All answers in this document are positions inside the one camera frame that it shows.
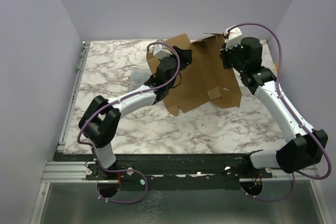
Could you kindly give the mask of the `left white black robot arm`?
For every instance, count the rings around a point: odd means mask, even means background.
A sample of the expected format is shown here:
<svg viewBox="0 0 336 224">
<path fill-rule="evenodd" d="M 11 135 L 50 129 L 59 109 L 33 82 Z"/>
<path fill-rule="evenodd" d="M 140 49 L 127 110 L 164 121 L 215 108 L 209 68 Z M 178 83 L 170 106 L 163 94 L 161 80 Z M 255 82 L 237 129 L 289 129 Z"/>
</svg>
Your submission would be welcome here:
<svg viewBox="0 0 336 224">
<path fill-rule="evenodd" d="M 79 135 L 84 135 L 86 143 L 99 164 L 98 173 L 104 179 L 115 175 L 116 157 L 113 140 L 119 121 L 126 115 L 162 101 L 171 89 L 177 87 L 176 77 L 192 63 L 192 50 L 169 46 L 163 42 L 153 42 L 154 57 L 159 65 L 154 74 L 139 88 L 113 99 L 95 97 L 78 123 Z"/>
</svg>

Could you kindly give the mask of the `brown cardboard box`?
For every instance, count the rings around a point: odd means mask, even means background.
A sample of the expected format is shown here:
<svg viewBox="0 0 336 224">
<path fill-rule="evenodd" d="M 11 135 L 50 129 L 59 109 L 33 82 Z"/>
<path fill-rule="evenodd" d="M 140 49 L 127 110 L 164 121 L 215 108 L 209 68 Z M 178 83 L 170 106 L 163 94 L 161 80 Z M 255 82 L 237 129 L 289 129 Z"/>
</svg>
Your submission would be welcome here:
<svg viewBox="0 0 336 224">
<path fill-rule="evenodd" d="M 164 42 L 192 50 L 192 63 L 176 78 L 178 87 L 163 99 L 170 114 L 177 116 L 179 110 L 185 113 L 209 101 L 221 109 L 240 107 L 242 93 L 235 73 L 225 69 L 220 58 L 223 35 L 211 34 L 191 42 L 187 34 L 181 34 Z"/>
</svg>

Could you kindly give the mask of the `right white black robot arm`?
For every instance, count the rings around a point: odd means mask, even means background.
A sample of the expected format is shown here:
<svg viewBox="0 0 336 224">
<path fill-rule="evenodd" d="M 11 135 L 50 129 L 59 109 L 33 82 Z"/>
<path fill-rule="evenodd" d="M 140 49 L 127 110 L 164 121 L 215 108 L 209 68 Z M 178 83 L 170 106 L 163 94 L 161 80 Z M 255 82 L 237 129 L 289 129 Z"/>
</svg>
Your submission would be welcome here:
<svg viewBox="0 0 336 224">
<path fill-rule="evenodd" d="M 220 50 L 225 69 L 235 69 L 241 81 L 268 110 L 279 126 L 286 144 L 271 151 L 245 155 L 241 171 L 254 177 L 262 168 L 281 169 L 290 174 L 319 163 L 328 141 L 324 130 L 316 130 L 293 108 L 274 73 L 262 66 L 262 44 L 258 38 L 225 37 Z"/>
</svg>

